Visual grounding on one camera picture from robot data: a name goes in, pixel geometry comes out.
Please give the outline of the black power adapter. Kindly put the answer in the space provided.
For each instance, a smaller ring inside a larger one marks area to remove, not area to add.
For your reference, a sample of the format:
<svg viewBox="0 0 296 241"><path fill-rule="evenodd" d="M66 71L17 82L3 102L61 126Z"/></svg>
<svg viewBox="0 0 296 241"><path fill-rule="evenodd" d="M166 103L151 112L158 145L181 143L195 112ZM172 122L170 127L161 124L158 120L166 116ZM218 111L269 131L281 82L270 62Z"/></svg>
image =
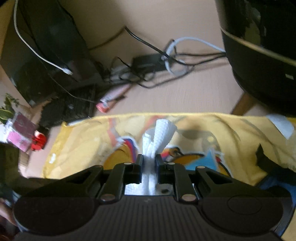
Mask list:
<svg viewBox="0 0 296 241"><path fill-rule="evenodd" d="M153 73L166 71L162 55L159 53L134 57L132 69L136 73Z"/></svg>

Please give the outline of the black keyboard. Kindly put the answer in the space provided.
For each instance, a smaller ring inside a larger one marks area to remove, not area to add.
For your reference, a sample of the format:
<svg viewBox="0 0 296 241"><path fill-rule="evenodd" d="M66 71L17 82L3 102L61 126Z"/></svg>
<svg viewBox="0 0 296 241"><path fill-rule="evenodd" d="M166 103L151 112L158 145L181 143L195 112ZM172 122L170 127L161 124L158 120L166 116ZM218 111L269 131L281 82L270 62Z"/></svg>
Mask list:
<svg viewBox="0 0 296 241"><path fill-rule="evenodd" d="M73 96L62 94L43 107L39 125L52 128L63 122L71 123L91 118L94 114L95 97L95 85L76 89Z"/></svg>

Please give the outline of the green plant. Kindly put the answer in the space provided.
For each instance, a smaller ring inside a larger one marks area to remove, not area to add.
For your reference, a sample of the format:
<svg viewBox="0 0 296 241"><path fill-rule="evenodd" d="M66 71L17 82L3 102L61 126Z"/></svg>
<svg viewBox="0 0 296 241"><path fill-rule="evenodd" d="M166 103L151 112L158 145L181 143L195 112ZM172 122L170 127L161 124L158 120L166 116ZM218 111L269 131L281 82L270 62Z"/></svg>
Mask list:
<svg viewBox="0 0 296 241"><path fill-rule="evenodd" d="M6 125L9 120L12 120L15 116L15 110L13 109L13 105L16 107L20 105L19 99L14 98L11 94L6 93L6 97L4 100L4 105L1 107L0 119L3 125Z"/></svg>

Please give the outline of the black computer monitor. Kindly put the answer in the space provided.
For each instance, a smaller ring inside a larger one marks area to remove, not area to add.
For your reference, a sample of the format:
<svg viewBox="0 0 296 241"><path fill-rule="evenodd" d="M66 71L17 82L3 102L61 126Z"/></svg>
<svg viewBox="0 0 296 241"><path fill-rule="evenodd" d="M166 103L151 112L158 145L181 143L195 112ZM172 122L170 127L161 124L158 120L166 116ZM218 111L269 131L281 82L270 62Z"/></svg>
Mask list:
<svg viewBox="0 0 296 241"><path fill-rule="evenodd" d="M59 1L18 1L1 66L30 106L58 92L103 83L74 18Z"/></svg>

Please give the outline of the pink tube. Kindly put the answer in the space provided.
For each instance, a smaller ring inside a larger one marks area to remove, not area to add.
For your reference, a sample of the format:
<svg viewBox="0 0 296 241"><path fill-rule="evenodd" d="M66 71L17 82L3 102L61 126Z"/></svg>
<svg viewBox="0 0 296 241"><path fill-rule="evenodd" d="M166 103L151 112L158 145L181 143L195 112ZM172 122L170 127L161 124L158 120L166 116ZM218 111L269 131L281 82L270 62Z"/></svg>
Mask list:
<svg viewBox="0 0 296 241"><path fill-rule="evenodd" d="M109 112L120 100L125 98L126 92L130 90L132 84L124 84L109 90L96 104L96 108L101 113Z"/></svg>

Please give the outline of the white paper towel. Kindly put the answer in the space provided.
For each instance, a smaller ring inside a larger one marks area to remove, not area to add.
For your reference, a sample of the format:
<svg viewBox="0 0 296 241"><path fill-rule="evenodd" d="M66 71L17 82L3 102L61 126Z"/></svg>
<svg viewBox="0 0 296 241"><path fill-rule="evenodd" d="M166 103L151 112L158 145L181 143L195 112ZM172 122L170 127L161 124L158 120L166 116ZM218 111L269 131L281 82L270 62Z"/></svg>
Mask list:
<svg viewBox="0 0 296 241"><path fill-rule="evenodd" d="M128 184L126 195L157 196L173 194L170 184L158 184L155 157L167 147L177 127L166 119L156 121L156 126L147 130L142 136L142 154L144 169L140 184Z"/></svg>

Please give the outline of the red black small figurine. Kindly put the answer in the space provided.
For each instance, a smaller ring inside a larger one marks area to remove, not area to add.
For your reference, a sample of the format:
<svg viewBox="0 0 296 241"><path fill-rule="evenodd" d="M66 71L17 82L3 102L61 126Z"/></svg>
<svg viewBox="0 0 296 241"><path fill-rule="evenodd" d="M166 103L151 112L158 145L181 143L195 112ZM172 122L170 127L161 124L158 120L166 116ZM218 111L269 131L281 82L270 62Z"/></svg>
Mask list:
<svg viewBox="0 0 296 241"><path fill-rule="evenodd" d="M32 138L31 150L39 151L44 149L47 140L48 140L49 130L47 128L39 127L35 132Z"/></svg>

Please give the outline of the pink maroon box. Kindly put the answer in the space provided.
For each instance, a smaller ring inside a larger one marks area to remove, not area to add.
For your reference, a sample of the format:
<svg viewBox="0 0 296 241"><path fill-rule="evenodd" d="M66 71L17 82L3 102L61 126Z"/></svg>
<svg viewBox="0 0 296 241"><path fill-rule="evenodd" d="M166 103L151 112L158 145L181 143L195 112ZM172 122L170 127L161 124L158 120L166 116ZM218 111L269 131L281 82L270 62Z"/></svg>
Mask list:
<svg viewBox="0 0 296 241"><path fill-rule="evenodd" d="M5 125L1 123L1 142L10 143L26 152L31 146L36 129L37 126L33 122L18 112Z"/></svg>

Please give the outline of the yellow cartoon printed towel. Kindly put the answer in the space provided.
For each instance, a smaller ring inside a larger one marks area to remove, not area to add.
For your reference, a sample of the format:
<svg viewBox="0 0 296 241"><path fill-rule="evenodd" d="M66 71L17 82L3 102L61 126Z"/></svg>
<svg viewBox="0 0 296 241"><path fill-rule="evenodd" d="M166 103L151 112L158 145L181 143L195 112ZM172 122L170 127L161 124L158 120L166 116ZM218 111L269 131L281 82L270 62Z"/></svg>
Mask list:
<svg viewBox="0 0 296 241"><path fill-rule="evenodd" d="M164 149L178 147L186 154L213 149L222 171L255 185L267 173L255 164L255 150L262 146L272 161L295 170L295 133L285 138L268 117L221 113L135 113L99 116L75 125L63 123L47 157L42 177L61 179L94 164L103 164L123 138L133 138L141 149L142 138L166 119L177 127Z"/></svg>

